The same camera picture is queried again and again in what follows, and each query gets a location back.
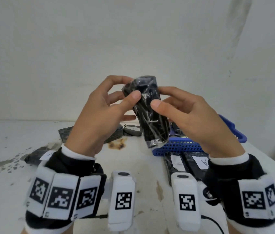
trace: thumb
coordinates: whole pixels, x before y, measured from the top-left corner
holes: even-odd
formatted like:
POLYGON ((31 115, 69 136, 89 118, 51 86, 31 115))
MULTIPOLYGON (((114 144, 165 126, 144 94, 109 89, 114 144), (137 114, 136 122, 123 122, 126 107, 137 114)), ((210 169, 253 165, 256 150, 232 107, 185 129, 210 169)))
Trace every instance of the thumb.
POLYGON ((141 99, 141 96, 141 92, 135 90, 125 97, 117 107, 120 109, 122 114, 125 114, 127 111, 132 110, 135 104, 141 99))
POLYGON ((160 115, 163 115, 174 122, 178 122, 187 115, 186 113, 181 112, 180 110, 173 107, 171 104, 168 104, 166 102, 163 102, 159 99, 154 99, 151 102, 151 108, 158 112, 160 115))

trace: wrist-mounted tracker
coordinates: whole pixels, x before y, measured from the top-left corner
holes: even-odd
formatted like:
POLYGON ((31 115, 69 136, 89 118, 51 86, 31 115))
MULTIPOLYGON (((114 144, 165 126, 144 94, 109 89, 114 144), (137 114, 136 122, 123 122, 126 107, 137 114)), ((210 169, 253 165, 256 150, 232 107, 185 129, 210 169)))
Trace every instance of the wrist-mounted tracker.
POLYGON ((220 200, 230 220, 255 228, 275 223, 275 183, 253 155, 238 165, 209 161, 203 182, 220 200))
POLYGON ((30 228, 58 229, 79 218, 95 217, 107 198, 108 227, 124 231, 132 225, 135 178, 129 171, 114 171, 111 178, 98 163, 66 157, 61 149, 41 162, 26 196, 26 224, 30 228))

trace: hand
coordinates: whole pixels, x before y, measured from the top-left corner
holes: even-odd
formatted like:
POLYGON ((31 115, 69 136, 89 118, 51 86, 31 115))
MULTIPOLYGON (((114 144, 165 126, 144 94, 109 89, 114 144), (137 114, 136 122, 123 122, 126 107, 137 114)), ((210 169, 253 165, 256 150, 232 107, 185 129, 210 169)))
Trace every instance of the hand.
POLYGON ((170 97, 163 101, 153 100, 152 109, 174 121, 211 157, 237 157, 245 153, 234 134, 204 98, 176 87, 159 87, 159 92, 170 97))
POLYGON ((124 115, 140 100, 141 93, 133 91, 127 97, 121 91, 108 94, 116 84, 128 84, 133 79, 127 76, 108 76, 94 90, 78 117, 65 146, 71 151, 94 157, 104 141, 115 132, 120 121, 135 120, 135 115, 124 115), (122 100, 120 104, 111 104, 122 100))

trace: person's left hand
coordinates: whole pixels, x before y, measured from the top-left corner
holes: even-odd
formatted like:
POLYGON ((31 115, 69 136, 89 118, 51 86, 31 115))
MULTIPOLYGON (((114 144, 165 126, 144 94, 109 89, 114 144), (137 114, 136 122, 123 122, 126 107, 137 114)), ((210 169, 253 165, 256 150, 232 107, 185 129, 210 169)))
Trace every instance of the person's left hand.
POLYGON ((108 94, 116 84, 128 84, 133 79, 127 76, 110 75, 94 90, 78 117, 65 143, 71 151, 94 157, 104 141, 115 132, 120 121, 135 120, 135 115, 124 115, 140 100, 136 90, 124 97, 121 91, 108 94), (111 104, 122 100, 120 104, 111 104))

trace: blue plastic basket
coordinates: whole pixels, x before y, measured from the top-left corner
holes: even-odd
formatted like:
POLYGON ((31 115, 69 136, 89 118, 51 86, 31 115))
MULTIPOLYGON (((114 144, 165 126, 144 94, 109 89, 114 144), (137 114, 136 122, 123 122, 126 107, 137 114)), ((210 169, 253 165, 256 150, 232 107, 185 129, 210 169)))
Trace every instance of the blue plastic basket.
MULTIPOLYGON (((243 133, 235 129, 235 124, 233 122, 226 119, 222 115, 219 116, 237 137, 240 143, 245 143, 248 140, 243 133)), ((154 156, 164 156, 166 152, 180 153, 181 151, 203 152, 200 144, 192 141, 190 138, 181 137, 170 137, 169 142, 159 149, 154 149, 152 152, 154 156)))

